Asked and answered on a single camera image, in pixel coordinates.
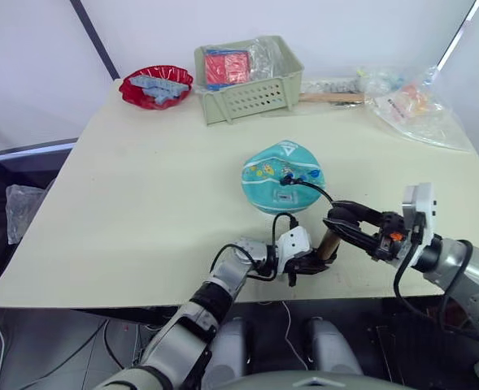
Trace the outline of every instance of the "plastic basket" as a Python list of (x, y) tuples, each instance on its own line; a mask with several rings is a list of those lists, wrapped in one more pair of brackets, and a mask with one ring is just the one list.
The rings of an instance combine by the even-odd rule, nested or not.
[[(202, 105), (207, 124), (224, 120), (232, 123), (234, 118), (282, 107), (292, 110), (293, 106), (297, 104), (304, 67), (281, 37), (272, 36), (272, 38), (281, 49), (287, 75), (203, 93)], [(251, 42), (225, 43), (223, 46), (239, 49)], [(196, 62), (196, 83), (204, 86), (206, 84), (204, 46), (198, 47), (194, 51), (194, 60)]]

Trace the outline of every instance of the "table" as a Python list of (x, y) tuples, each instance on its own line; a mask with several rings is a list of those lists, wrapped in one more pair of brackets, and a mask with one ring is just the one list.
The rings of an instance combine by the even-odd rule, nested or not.
[[(281, 140), (307, 147), (335, 199), (401, 213), (409, 184), (432, 182), (438, 234), (479, 247), (479, 157), (403, 139), (363, 107), (206, 126), (194, 95), (165, 111), (123, 102), (114, 85), (90, 120), (0, 279), (0, 307), (108, 308), (187, 301), (217, 250), (239, 236), (269, 241), (272, 216), (247, 201), (243, 163)], [(328, 211), (297, 213), (318, 245)], [(287, 228), (281, 223), (280, 231)], [(341, 245), (331, 269), (248, 280), (238, 301), (390, 297), (395, 269)], [(440, 293), (421, 274), (404, 295)]]

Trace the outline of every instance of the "black pole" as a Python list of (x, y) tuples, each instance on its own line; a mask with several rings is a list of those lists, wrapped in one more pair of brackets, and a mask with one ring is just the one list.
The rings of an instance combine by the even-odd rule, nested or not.
[(84, 8), (84, 5), (82, 4), (82, 1), (81, 0), (69, 0), (69, 1), (71, 2), (71, 5), (73, 6), (75, 10), (76, 15), (78, 16), (78, 19), (80, 19), (80, 22), (84, 26), (85, 32), (89, 36), (91, 42), (93, 42), (94, 48), (98, 52), (100, 59), (105, 65), (112, 79), (113, 80), (119, 79), (120, 75), (118, 74), (118, 71), (116, 70), (115, 65), (112, 63), (106, 48), (104, 47), (102, 41), (100, 40), (100, 37), (98, 36), (98, 33), (94, 29), (93, 23), (91, 22), (89, 15), (87, 15), (87, 12)]
[(27, 177), (22, 172), (12, 172), (8, 168), (4, 167), (0, 163), (0, 181), (7, 185), (20, 184), (20, 185), (29, 185), (31, 187), (41, 188), (40, 185), (36, 184), (33, 180)]

